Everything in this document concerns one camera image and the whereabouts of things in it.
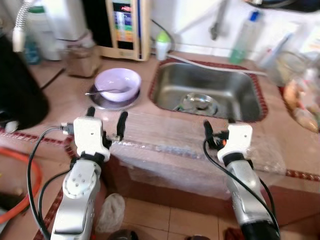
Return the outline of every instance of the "plastic bottle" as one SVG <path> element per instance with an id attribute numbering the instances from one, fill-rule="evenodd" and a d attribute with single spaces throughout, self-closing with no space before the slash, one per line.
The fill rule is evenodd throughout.
<path id="1" fill-rule="evenodd" d="M 257 38 L 259 15 L 259 11 L 253 11 L 250 18 L 244 22 L 229 58 L 230 63 L 240 64 L 247 56 L 248 50 Z"/>
<path id="2" fill-rule="evenodd" d="M 35 5 L 30 8 L 27 15 L 27 23 L 38 44 L 42 57 L 52 61 L 61 60 L 56 39 L 49 26 L 45 9 L 41 5 L 41 2 L 36 2 Z"/>
<path id="3" fill-rule="evenodd" d="M 165 31 L 159 33 L 156 37 L 156 59 L 163 61 L 167 59 L 167 52 L 170 49 L 170 37 Z"/>
<path id="4" fill-rule="evenodd" d="M 29 65 L 38 65 L 41 61 L 37 44 L 29 33 L 25 37 L 24 57 Z"/>

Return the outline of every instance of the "sink basin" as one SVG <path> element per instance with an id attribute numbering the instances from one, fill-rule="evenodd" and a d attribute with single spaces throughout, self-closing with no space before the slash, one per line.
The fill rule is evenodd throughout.
<path id="1" fill-rule="evenodd" d="M 210 70 L 181 62 L 164 63 L 159 67 L 149 97 L 159 108 L 173 111 L 190 93 L 214 99 L 217 111 L 212 117 L 257 122 L 268 111 L 255 75 Z"/>

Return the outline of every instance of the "glass jar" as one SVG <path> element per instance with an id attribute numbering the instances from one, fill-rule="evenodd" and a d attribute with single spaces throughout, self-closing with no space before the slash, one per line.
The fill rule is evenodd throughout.
<path id="1" fill-rule="evenodd" d="M 101 64 L 99 49 L 88 33 L 79 41 L 68 42 L 61 51 L 68 75 L 90 78 Z"/>

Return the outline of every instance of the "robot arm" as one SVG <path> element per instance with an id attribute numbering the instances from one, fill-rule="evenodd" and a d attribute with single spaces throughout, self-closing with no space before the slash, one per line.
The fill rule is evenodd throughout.
<path id="1" fill-rule="evenodd" d="M 213 134 L 208 121 L 204 122 L 210 148 L 218 150 L 217 157 L 226 169 L 250 188 L 264 203 L 260 179 L 247 161 L 247 150 L 251 145 L 252 127 L 247 124 L 230 124 L 228 131 Z M 246 240 L 279 240 L 280 236 L 265 207 L 236 180 L 228 176 L 227 187 L 232 194 L 236 219 Z"/>
<path id="2" fill-rule="evenodd" d="M 51 240 L 90 239 L 95 199 L 100 190 L 101 166 L 110 158 L 112 143 L 106 138 L 102 121 L 93 117 L 94 113 L 94 108 L 90 108 L 87 116 L 73 122 L 74 141 L 80 158 L 63 180 L 63 198 L 55 216 Z M 123 112 L 120 119 L 127 115 Z M 124 131 L 125 122 L 119 121 L 119 124 Z"/>

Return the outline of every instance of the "purple bowl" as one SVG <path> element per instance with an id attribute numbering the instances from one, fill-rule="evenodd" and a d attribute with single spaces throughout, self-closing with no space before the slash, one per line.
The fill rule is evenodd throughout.
<path id="1" fill-rule="evenodd" d="M 101 95 L 113 102 L 124 102 L 132 99 L 139 91 L 141 77 L 135 71 L 126 68 L 112 68 L 101 72 L 94 81 L 98 91 L 110 90 Z"/>

